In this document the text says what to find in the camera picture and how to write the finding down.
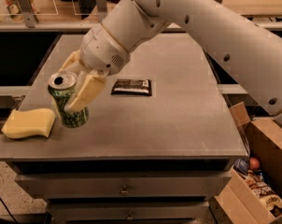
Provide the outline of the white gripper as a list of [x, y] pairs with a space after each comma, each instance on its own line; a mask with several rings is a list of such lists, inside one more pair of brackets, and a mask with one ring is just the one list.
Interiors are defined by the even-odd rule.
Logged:
[[[73, 51], [59, 69], [78, 76], [74, 93], [64, 110], [78, 112], [85, 108], [104, 89], [106, 75], [117, 74], [129, 61], [130, 54], [101, 24], [93, 26], [83, 36], [80, 51]], [[89, 73], [86, 66], [93, 70]]]

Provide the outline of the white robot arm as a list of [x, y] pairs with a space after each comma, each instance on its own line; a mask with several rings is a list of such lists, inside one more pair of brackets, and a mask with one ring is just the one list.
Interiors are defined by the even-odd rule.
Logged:
[[120, 0], [83, 37], [62, 69], [78, 76], [66, 110], [79, 111], [117, 74], [131, 53], [168, 25], [189, 34], [282, 126], [282, 38], [214, 0]]

